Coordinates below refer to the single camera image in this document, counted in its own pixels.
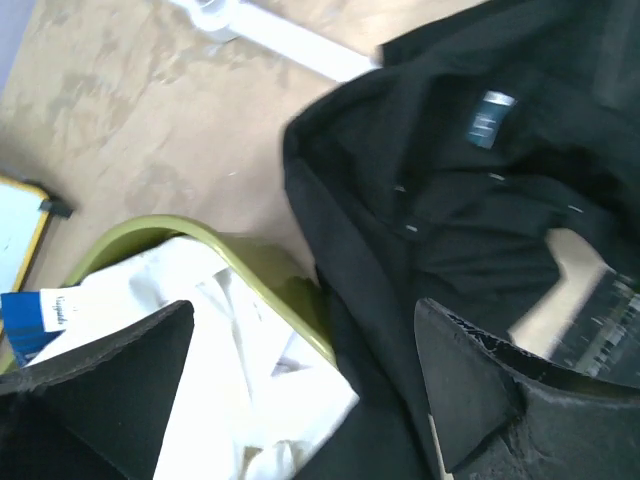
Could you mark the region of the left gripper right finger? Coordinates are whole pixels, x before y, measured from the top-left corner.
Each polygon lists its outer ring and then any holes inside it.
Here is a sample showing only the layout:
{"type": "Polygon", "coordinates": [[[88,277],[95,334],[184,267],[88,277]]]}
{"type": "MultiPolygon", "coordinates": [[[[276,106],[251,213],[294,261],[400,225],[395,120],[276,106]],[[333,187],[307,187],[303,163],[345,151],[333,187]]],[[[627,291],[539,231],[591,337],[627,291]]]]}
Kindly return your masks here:
{"type": "Polygon", "coordinates": [[[638,389],[557,366],[430,299],[416,305],[414,333],[455,478],[638,478],[638,389]]]}

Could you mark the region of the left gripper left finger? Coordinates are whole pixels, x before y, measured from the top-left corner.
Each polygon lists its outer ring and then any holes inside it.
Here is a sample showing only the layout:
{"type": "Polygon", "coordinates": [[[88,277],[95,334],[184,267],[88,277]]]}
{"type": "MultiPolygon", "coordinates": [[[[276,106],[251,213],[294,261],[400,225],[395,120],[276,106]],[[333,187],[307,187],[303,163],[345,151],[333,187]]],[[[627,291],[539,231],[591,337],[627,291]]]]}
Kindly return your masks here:
{"type": "Polygon", "coordinates": [[[177,301],[2,375],[2,478],[152,478],[193,329],[177,301]]]}

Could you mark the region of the black shirt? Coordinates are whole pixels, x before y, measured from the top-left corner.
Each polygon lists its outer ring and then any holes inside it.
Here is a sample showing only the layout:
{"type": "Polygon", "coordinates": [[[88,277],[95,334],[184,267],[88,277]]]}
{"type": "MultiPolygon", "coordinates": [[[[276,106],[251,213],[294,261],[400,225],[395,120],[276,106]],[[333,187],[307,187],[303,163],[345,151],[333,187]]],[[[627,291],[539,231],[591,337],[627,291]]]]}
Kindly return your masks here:
{"type": "Polygon", "coordinates": [[[553,363],[607,272],[639,282],[637,2],[488,1],[382,53],[283,137],[286,193],[359,398],[303,479],[448,473],[420,300],[553,363]]]}

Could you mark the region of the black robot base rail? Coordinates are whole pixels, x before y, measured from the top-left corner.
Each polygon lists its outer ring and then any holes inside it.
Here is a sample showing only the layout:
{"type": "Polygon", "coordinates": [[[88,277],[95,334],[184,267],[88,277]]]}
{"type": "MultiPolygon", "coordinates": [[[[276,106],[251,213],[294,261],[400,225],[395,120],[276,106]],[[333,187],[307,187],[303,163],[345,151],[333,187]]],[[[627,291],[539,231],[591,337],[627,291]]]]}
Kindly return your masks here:
{"type": "Polygon", "coordinates": [[[639,282],[607,272],[550,360],[610,383],[639,386],[639,282]]]}

